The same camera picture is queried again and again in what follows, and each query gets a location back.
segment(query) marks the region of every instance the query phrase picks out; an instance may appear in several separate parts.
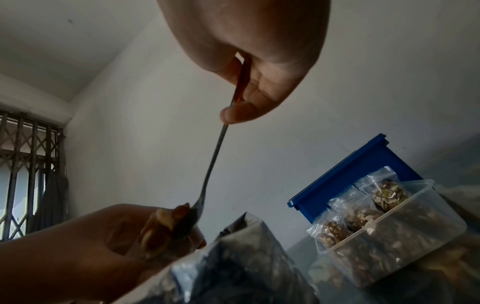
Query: clear plastic container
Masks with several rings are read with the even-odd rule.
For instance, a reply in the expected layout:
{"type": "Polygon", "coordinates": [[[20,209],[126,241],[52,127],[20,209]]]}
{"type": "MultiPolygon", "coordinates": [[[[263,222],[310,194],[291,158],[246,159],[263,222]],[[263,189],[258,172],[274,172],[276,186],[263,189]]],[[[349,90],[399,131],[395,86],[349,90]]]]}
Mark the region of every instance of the clear plastic container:
{"type": "Polygon", "coordinates": [[[465,221],[433,189],[434,181],[403,183],[411,197],[327,250],[356,286],[368,286],[450,242],[465,221]]]}

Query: metal spoon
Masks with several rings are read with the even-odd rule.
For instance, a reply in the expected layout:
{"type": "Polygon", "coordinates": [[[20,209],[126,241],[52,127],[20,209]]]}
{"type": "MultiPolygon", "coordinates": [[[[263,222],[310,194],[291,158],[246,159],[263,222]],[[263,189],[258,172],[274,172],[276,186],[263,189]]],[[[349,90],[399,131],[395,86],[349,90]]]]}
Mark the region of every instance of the metal spoon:
{"type": "MultiPolygon", "coordinates": [[[[231,104],[235,104],[242,101],[242,95],[244,93],[245,88],[250,82],[250,68],[252,66],[252,60],[250,58],[245,58],[242,68],[240,77],[238,79],[235,92],[233,94],[233,98],[231,104]]],[[[205,195],[207,191],[207,184],[209,183],[210,175],[215,165],[215,161],[217,160],[217,156],[220,151],[220,147],[222,146],[222,142],[224,141],[225,133],[227,132],[228,125],[223,125],[220,137],[216,143],[215,151],[213,152],[213,156],[211,157],[210,166],[205,175],[205,179],[203,180],[203,186],[201,187],[200,197],[193,205],[193,207],[188,211],[188,214],[183,217],[173,228],[171,232],[171,237],[173,239],[183,238],[186,237],[193,226],[195,226],[202,213],[204,212],[204,205],[205,205],[205,195]]]]}

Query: small plastic bag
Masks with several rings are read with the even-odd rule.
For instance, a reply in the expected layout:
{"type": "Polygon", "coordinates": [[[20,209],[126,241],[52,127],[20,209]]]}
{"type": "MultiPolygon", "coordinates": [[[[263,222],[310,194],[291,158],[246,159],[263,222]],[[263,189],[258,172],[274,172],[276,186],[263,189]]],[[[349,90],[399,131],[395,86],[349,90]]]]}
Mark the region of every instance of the small plastic bag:
{"type": "Polygon", "coordinates": [[[400,183],[397,174],[388,166],[359,179],[355,186],[369,195],[384,212],[397,207],[410,196],[400,183]]]}
{"type": "Polygon", "coordinates": [[[355,186],[350,186],[328,204],[342,215],[347,228],[353,232],[359,231],[368,222],[376,220],[383,214],[377,210],[369,196],[355,186]]]}
{"type": "Polygon", "coordinates": [[[157,209],[145,223],[126,255],[155,263],[162,268],[203,247],[206,243],[197,226],[193,227],[185,238],[170,237],[175,225],[188,213],[189,209],[188,203],[173,210],[157,209]]]}
{"type": "Polygon", "coordinates": [[[340,213],[329,208],[320,215],[307,233],[315,239],[316,249],[320,254],[325,253],[328,248],[337,245],[351,234],[340,213]]]}

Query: hand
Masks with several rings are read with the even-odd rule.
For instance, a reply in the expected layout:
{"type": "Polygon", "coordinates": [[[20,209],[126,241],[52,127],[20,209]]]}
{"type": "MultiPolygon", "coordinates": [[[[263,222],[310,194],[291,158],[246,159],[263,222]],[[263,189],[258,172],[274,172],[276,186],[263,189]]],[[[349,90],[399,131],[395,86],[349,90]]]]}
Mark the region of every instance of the hand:
{"type": "Polygon", "coordinates": [[[252,58],[242,104],[220,119],[234,124],[276,108],[316,63],[324,44],[329,0],[157,0],[186,54],[201,68],[236,84],[252,58]]]}
{"type": "MultiPolygon", "coordinates": [[[[0,245],[2,300],[111,301],[123,295],[160,270],[124,256],[157,209],[116,205],[0,245]]],[[[193,248],[205,246],[198,230],[192,235],[193,248]]]]}

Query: white wall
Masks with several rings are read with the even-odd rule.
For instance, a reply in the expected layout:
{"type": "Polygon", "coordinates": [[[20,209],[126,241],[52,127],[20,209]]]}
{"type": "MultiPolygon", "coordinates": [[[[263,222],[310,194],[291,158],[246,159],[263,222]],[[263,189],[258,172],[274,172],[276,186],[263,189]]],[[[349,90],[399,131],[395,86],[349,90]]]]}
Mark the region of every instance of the white wall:
{"type": "MultiPolygon", "coordinates": [[[[308,223],[286,202],[382,132],[415,168],[480,132],[480,3],[333,1],[318,64],[271,114],[232,126],[200,222],[207,241],[245,211],[289,247],[308,223]]],[[[152,22],[75,100],[73,215],[195,202],[234,88],[152,22]]]]}
{"type": "Polygon", "coordinates": [[[0,107],[61,126],[73,116],[67,101],[4,74],[0,74],[0,107]]]}

